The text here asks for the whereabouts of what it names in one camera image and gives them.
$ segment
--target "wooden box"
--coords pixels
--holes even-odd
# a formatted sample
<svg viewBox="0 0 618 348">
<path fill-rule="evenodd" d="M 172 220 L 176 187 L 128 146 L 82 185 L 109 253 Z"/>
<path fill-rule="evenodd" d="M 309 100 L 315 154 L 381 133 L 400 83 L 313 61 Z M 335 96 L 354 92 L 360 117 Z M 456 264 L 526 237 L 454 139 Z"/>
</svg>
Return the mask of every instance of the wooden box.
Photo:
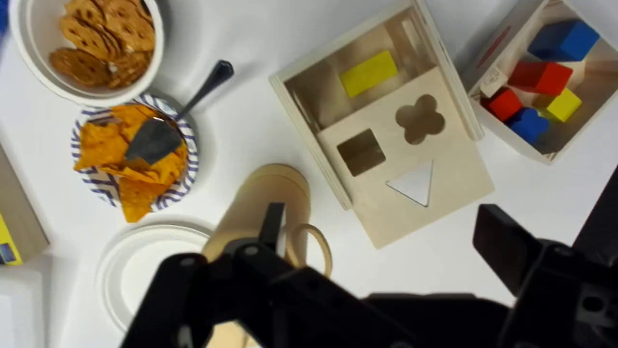
<svg viewBox="0 0 618 348">
<path fill-rule="evenodd" d="M 396 73 L 350 96 L 352 71 Z M 481 125 L 423 0 L 400 0 L 271 79 L 344 206 L 383 247 L 493 189 Z"/>
<path fill-rule="evenodd" d="M 0 146 L 0 264 L 22 264 L 47 245 L 37 214 Z"/>
<path fill-rule="evenodd" d="M 584 19 L 601 34 L 599 42 L 584 61 L 559 61 L 574 69 L 568 88 L 572 88 L 584 104 L 568 121 L 551 121 L 549 133 L 532 144 L 481 106 L 481 88 L 483 85 L 508 77 L 520 59 L 533 59 L 528 48 L 541 27 L 566 19 Z M 479 119 L 489 129 L 520 152 L 551 164 L 576 141 L 578 133 L 582 133 L 582 129 L 599 114 L 603 104 L 615 96 L 618 86 L 618 52 L 603 38 L 605 32 L 599 30 L 595 23 L 588 21 L 578 11 L 578 5 L 566 0 L 520 0 L 501 23 L 503 25 L 495 30 L 495 36 L 464 71 L 464 85 Z M 524 92 L 520 88 L 514 90 L 524 106 L 533 104 L 533 92 Z"/>
</svg>

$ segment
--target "yellow block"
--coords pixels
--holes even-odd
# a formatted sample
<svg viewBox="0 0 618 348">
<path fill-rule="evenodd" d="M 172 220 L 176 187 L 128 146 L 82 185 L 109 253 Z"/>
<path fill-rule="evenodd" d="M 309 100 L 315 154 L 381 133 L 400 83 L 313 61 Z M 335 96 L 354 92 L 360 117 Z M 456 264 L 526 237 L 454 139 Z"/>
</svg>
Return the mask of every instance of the yellow block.
<svg viewBox="0 0 618 348">
<path fill-rule="evenodd" d="M 22 255 L 14 243 L 12 233 L 0 214 L 0 264 L 22 264 Z"/>
<path fill-rule="evenodd" d="M 340 75 L 348 96 L 358 96 L 393 77 L 396 77 L 398 65 L 394 63 L 389 50 L 383 50 L 369 59 L 354 65 L 352 69 Z"/>
<path fill-rule="evenodd" d="M 559 96 L 539 96 L 533 104 L 543 115 L 568 121 L 582 106 L 582 98 L 574 90 L 564 88 Z"/>
</svg>

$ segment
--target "white surface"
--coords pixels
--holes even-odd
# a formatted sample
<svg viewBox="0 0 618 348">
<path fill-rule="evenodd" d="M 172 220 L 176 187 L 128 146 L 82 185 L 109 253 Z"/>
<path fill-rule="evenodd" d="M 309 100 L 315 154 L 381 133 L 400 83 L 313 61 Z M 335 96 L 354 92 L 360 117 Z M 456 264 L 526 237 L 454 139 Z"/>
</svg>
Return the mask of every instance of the white surface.
<svg viewBox="0 0 618 348">
<path fill-rule="evenodd" d="M 97 270 L 99 299 L 126 332 L 159 264 L 176 253 L 199 253 L 209 235 L 178 224 L 140 226 L 111 241 Z"/>
<path fill-rule="evenodd" d="M 12 295 L 0 293 L 0 336 L 2 344 L 6 346 L 18 346 L 18 322 L 16 322 L 16 303 Z"/>
<path fill-rule="evenodd" d="M 60 46 L 70 46 L 70 42 L 62 36 L 58 19 L 62 17 L 64 3 L 68 0 L 14 0 L 10 1 L 10 27 L 16 40 L 18 50 L 24 56 L 24 61 L 31 67 L 33 75 L 41 79 L 51 90 L 56 94 L 89 106 L 114 106 L 126 100 L 136 98 L 143 92 L 155 79 L 163 54 L 165 54 L 165 28 L 163 17 L 157 5 L 157 0 L 145 0 L 153 27 L 155 27 L 155 50 L 151 63 L 143 77 L 140 77 L 134 85 L 116 88 L 116 90 L 95 90 L 84 88 L 70 83 L 66 77 L 55 71 L 49 61 L 51 52 Z"/>
<path fill-rule="evenodd" d="M 335 280 L 358 295 L 369 291 L 474 291 L 510 303 L 506 288 L 472 247 L 477 202 L 375 249 L 360 220 L 342 210 L 279 104 L 269 77 L 304 52 L 367 19 L 389 0 L 161 0 L 170 36 L 155 86 L 186 102 L 219 57 L 238 75 L 196 110 L 201 173 L 192 195 L 145 222 L 192 222 L 213 228 L 242 179 L 265 162 L 288 162 L 311 183 L 311 222 L 335 251 Z M 431 0 L 437 25 L 458 65 L 489 36 L 516 0 Z M 591 17 L 617 28 L 617 5 L 599 0 Z M 91 195 L 72 172 L 70 129 L 78 106 L 49 92 L 10 40 L 0 56 L 0 141 L 53 247 L 53 348 L 118 346 L 122 334 L 97 303 L 95 270 L 105 245 L 128 230 L 122 214 Z M 618 162 L 618 104 L 613 102 L 555 166 L 533 162 L 487 133 L 479 150 L 499 202 L 541 237 L 572 241 Z"/>
<path fill-rule="evenodd" d="M 45 348 L 45 268 L 39 264 L 0 268 L 2 348 Z"/>
</svg>

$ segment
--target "wooden toy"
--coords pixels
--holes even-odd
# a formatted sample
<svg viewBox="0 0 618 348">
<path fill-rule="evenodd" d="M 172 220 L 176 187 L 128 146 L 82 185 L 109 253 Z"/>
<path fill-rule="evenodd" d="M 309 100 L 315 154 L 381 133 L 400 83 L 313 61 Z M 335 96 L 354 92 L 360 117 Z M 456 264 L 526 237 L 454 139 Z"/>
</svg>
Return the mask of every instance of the wooden toy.
<svg viewBox="0 0 618 348">
<path fill-rule="evenodd" d="M 508 85 L 530 92 L 561 94 L 574 69 L 557 61 L 518 61 Z"/>
<path fill-rule="evenodd" d="M 474 143 L 479 121 L 437 32 L 423 0 L 400 0 L 271 79 L 377 247 L 493 189 Z M 398 75 L 350 98 L 342 73 L 381 52 L 391 52 Z"/>
<path fill-rule="evenodd" d="M 479 83 L 479 88 L 485 98 L 495 96 L 505 85 L 508 83 L 508 75 L 505 75 L 501 69 L 493 67 L 487 71 L 483 81 Z"/>
<path fill-rule="evenodd" d="M 580 61 L 597 40 L 597 30 L 586 21 L 568 19 L 545 25 L 528 50 L 541 59 Z"/>
<path fill-rule="evenodd" d="M 547 117 L 568 121 L 582 106 L 582 98 L 572 88 L 564 88 L 559 96 L 539 96 L 535 106 Z"/>
<path fill-rule="evenodd" d="M 510 121 L 510 129 L 514 129 L 528 143 L 537 143 L 549 131 L 549 119 L 541 117 L 535 108 L 520 110 Z"/>
<path fill-rule="evenodd" d="M 503 86 L 493 98 L 483 98 L 481 104 L 503 121 L 508 121 L 522 110 L 518 94 L 508 86 Z"/>
<path fill-rule="evenodd" d="M 24 264 L 47 247 L 45 230 L 0 146 L 0 264 Z"/>
<path fill-rule="evenodd" d="M 528 48 L 535 40 L 537 32 L 553 23 L 582 21 L 588 1 L 564 1 L 564 0 L 518 0 L 514 9 L 501 21 L 495 34 L 487 38 L 487 46 L 472 59 L 464 69 L 462 79 L 468 88 L 472 106 L 479 119 L 510 143 L 520 152 L 553 164 L 574 143 L 584 127 L 591 119 L 603 114 L 603 106 L 617 94 L 618 88 L 618 52 L 603 36 L 618 32 L 618 21 L 588 21 L 599 32 L 597 44 L 588 52 L 582 61 L 561 61 L 574 69 L 568 81 L 568 88 L 576 90 L 582 104 L 568 121 L 553 121 L 551 129 L 535 143 L 524 141 L 514 133 L 508 123 L 493 115 L 483 102 L 483 83 L 491 79 L 497 69 L 510 75 L 522 59 L 530 59 Z M 524 106 L 533 106 L 537 92 L 528 92 L 514 86 Z"/>
<path fill-rule="evenodd" d="M 389 50 L 383 50 L 369 59 L 342 73 L 342 83 L 348 96 L 358 96 L 398 75 L 398 65 Z"/>
</svg>

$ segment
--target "chips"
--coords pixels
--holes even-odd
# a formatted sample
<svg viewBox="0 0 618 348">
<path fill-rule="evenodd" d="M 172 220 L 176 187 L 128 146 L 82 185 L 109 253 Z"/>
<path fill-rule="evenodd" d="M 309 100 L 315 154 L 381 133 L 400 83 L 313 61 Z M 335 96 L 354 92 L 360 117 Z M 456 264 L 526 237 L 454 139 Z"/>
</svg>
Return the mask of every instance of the chips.
<svg viewBox="0 0 618 348">
<path fill-rule="evenodd" d="M 128 86 L 147 71 L 155 50 L 153 19 L 141 0 L 74 0 L 60 30 L 87 57 L 56 48 L 53 67 L 80 86 Z"/>
<path fill-rule="evenodd" d="M 126 166 L 124 152 L 141 123 L 155 114 L 153 108 L 143 104 L 122 104 L 112 108 L 114 121 L 87 121 L 82 127 L 82 156 L 76 162 L 76 170 L 97 166 L 116 175 L 120 202 L 128 222 L 138 222 L 151 210 L 151 204 L 184 175 L 190 158 L 188 144 L 182 143 L 153 166 Z"/>
</svg>

